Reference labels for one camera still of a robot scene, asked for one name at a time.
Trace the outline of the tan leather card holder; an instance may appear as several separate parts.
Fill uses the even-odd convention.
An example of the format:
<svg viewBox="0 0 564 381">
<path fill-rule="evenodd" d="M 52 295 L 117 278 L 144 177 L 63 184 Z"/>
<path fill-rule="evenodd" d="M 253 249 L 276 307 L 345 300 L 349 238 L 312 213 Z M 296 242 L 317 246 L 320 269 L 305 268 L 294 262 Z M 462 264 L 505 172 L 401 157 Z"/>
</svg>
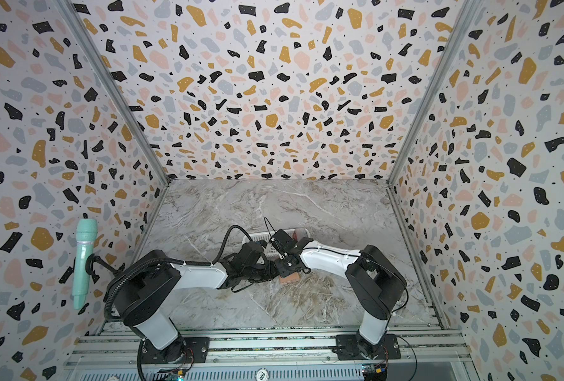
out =
<svg viewBox="0 0 564 381">
<path fill-rule="evenodd" d="M 308 276 L 311 273 L 311 270 L 301 270 L 295 272 L 289 276 L 282 277 L 280 276 L 279 281 L 281 285 L 288 285 L 288 284 L 298 284 L 303 277 Z"/>
</svg>

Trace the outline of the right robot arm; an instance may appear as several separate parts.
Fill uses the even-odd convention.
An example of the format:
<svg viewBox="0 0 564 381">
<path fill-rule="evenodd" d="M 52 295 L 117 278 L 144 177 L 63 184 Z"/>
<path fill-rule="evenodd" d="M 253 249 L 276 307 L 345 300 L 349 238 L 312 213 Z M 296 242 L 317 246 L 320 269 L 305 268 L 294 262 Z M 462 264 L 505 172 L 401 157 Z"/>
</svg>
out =
<svg viewBox="0 0 564 381">
<path fill-rule="evenodd" d="M 282 277 L 321 270 L 346 279 L 364 309 L 358 343 L 370 352 L 381 346 L 407 281 L 377 247 L 339 249 L 309 237 L 296 241 L 284 230 L 273 234 L 269 243 L 280 255 L 275 265 Z"/>
</svg>

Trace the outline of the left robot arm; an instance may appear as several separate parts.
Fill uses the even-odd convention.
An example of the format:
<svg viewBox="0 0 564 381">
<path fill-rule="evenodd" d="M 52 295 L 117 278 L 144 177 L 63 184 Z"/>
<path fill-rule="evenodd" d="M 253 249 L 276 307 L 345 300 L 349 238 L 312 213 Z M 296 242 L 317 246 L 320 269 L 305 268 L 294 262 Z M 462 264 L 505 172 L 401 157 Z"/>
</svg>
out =
<svg viewBox="0 0 564 381">
<path fill-rule="evenodd" d="M 104 316 L 123 323 L 161 351 L 180 339 L 172 320 L 161 312 L 172 292 L 193 288 L 235 291 L 239 284 L 269 282 L 278 275 L 258 242 L 246 243 L 240 252 L 215 262 L 178 260 L 153 250 L 109 283 Z"/>
</svg>

